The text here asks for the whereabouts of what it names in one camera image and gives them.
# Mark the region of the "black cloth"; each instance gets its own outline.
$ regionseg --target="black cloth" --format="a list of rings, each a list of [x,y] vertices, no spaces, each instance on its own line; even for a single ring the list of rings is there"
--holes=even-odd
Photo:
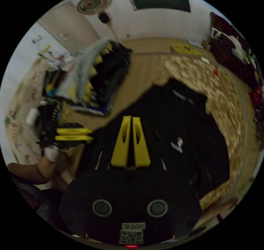
[[[112,158],[123,116],[140,117],[141,122],[147,121],[160,135],[160,156],[167,169],[180,172],[183,179],[192,183],[201,199],[230,177],[226,141],[213,116],[206,113],[206,100],[205,95],[176,79],[169,80],[164,86],[153,86],[107,126],[91,135],[101,141],[99,145],[104,145],[101,167]],[[172,147],[178,138],[183,142],[182,153]],[[92,163],[86,161],[93,156],[94,145],[99,141],[86,147],[77,174],[90,170]]]
[[[172,79],[164,86],[153,86],[108,125],[93,132],[94,140],[85,147],[76,180],[59,209],[72,233],[110,244],[146,245],[189,234],[202,214],[199,199],[229,179],[226,142],[213,116],[205,111],[206,100]],[[149,168],[109,169],[123,116],[140,117]],[[98,199],[112,205],[108,217],[93,212]],[[147,205],[155,199],[168,204],[163,217],[147,213]],[[143,241],[139,234],[138,240],[131,236],[131,241],[127,234],[120,236],[122,223],[140,222],[146,225],[140,231]]]
[[[111,94],[119,87],[130,66],[132,50],[120,43],[111,42],[111,44],[112,51],[102,55],[103,61],[94,65],[97,74],[90,80],[99,106],[109,103]]]
[[[56,189],[40,190],[36,186],[29,184],[21,177],[10,173],[12,181],[17,186],[22,195],[28,194],[37,204],[31,205],[36,213],[53,227],[71,234],[66,224],[62,221],[58,209],[63,193]]]

